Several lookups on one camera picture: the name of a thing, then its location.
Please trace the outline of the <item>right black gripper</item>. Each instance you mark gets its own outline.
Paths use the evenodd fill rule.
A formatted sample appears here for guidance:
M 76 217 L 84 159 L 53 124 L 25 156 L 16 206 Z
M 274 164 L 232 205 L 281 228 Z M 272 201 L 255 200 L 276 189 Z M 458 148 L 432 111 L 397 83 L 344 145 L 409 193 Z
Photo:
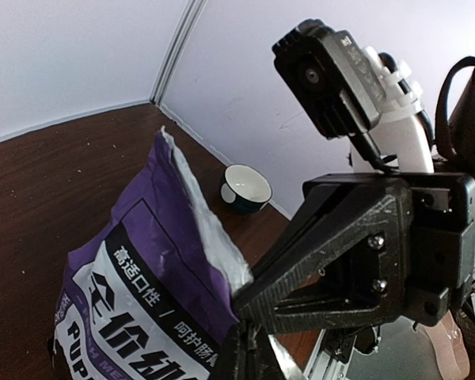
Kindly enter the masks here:
M 303 191 L 302 206 L 234 299 L 240 319 L 274 334 L 357 329 L 403 313 L 433 327 L 469 297 L 469 174 L 329 174 Z

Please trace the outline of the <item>purple pet food bag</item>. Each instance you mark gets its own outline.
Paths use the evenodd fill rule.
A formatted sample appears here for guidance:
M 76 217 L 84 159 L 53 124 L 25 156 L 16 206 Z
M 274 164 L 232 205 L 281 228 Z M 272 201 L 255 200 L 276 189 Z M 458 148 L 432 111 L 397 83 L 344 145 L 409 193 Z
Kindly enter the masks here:
M 67 256 L 50 356 L 60 379 L 209 379 L 248 263 L 166 131 L 112 208 Z

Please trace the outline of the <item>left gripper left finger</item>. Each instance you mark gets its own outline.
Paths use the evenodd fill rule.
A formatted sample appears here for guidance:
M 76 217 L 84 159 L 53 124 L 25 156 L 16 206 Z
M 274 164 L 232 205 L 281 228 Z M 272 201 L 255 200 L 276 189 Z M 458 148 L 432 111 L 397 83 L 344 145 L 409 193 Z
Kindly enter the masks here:
M 218 354 L 210 380 L 245 380 L 247 325 L 244 322 L 232 326 Z

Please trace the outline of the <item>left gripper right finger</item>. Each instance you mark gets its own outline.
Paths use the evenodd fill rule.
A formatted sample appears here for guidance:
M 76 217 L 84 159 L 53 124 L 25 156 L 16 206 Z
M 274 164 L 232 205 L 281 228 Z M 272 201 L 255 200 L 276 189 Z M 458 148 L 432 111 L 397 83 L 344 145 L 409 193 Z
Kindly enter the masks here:
M 247 323 L 245 333 L 245 379 L 284 380 L 272 344 L 261 325 Z

